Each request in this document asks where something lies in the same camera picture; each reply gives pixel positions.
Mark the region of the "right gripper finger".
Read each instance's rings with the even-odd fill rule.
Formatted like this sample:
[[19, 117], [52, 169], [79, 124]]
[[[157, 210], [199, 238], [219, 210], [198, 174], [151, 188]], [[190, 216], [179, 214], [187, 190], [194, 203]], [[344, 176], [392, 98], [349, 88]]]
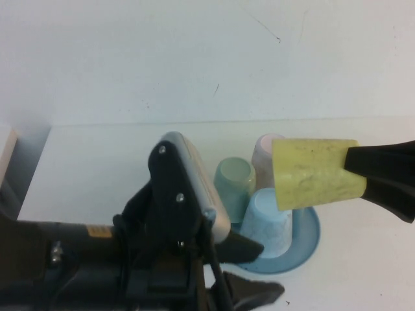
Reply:
[[414, 177], [414, 141], [350, 147], [344, 168], [371, 178]]
[[414, 221], [414, 195], [395, 186], [368, 179], [361, 198], [386, 209], [406, 223]]

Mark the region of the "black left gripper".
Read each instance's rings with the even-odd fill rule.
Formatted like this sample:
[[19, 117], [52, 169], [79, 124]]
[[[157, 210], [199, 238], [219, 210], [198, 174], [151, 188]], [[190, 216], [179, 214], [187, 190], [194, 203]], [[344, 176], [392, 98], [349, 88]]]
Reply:
[[[244, 264], [264, 246], [230, 232], [220, 243], [220, 263]], [[275, 303], [285, 288], [223, 273], [214, 243], [146, 242], [126, 248], [126, 301], [130, 309], [226, 310], [227, 286], [234, 306]]]

